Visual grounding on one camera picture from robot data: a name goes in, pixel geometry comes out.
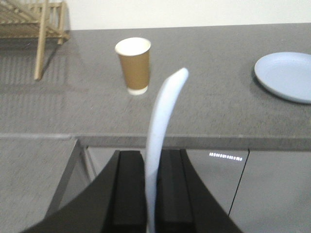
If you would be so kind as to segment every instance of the paper cup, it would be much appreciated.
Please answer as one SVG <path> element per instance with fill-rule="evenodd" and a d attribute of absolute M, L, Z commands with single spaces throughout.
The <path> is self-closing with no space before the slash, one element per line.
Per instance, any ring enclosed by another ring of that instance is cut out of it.
<path fill-rule="evenodd" d="M 149 40 L 132 37 L 120 41 L 115 47 L 131 95 L 141 95 L 148 89 L 150 46 Z"/>

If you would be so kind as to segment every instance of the granite countertop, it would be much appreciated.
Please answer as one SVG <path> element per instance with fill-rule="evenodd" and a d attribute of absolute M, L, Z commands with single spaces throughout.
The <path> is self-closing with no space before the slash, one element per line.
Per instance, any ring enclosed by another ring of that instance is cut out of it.
<path fill-rule="evenodd" d="M 280 99 L 257 82 L 253 67 L 279 51 L 311 53 L 311 24 L 72 31 L 47 45 L 43 80 L 32 80 L 36 43 L 0 47 L 0 136 L 62 133 L 82 143 L 143 146 L 156 94 L 182 67 L 190 77 L 167 130 L 167 146 L 306 149 L 311 105 Z M 130 96 L 115 44 L 152 42 L 151 80 Z"/>

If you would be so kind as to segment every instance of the countertop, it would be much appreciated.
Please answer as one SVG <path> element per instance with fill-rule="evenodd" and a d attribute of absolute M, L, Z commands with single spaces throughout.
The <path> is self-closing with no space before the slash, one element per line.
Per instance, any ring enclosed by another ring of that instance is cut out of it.
<path fill-rule="evenodd" d="M 33 81 L 35 41 L 0 46 L 0 137 L 55 135 L 95 146 L 143 147 L 161 84 L 182 67 L 190 77 L 177 100 L 166 146 L 307 150 L 311 105 L 270 94 L 255 62 L 279 51 L 311 53 L 311 24 L 72 31 L 48 43 L 43 79 Z M 115 44 L 149 39 L 151 79 L 127 93 Z"/>

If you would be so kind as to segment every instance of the gray cabinet door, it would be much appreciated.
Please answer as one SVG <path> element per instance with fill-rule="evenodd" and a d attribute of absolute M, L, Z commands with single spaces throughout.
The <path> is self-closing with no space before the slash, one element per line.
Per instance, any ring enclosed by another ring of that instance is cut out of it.
<path fill-rule="evenodd" d="M 229 213 L 247 150 L 187 150 L 189 159 L 214 198 Z"/>
<path fill-rule="evenodd" d="M 251 151 L 230 217 L 245 233 L 310 233 L 311 152 Z"/>

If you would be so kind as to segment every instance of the wooden dish rack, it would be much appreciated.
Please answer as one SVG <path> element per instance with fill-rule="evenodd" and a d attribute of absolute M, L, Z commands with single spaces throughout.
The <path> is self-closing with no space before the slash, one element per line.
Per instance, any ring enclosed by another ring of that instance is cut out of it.
<path fill-rule="evenodd" d="M 69 40 L 64 31 L 66 3 L 48 0 L 0 0 L 0 38 L 38 38 L 35 80 L 42 78 L 46 38 Z"/>

